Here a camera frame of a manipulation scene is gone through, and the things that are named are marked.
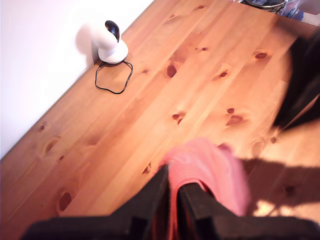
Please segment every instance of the pink towel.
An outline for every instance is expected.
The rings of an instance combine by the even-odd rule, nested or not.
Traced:
[[[227,145],[216,146],[206,138],[197,138],[169,151],[160,167],[163,165],[168,165],[170,185],[168,239],[178,239],[177,194],[185,184],[198,183],[236,215],[246,213],[250,202],[246,174]]]

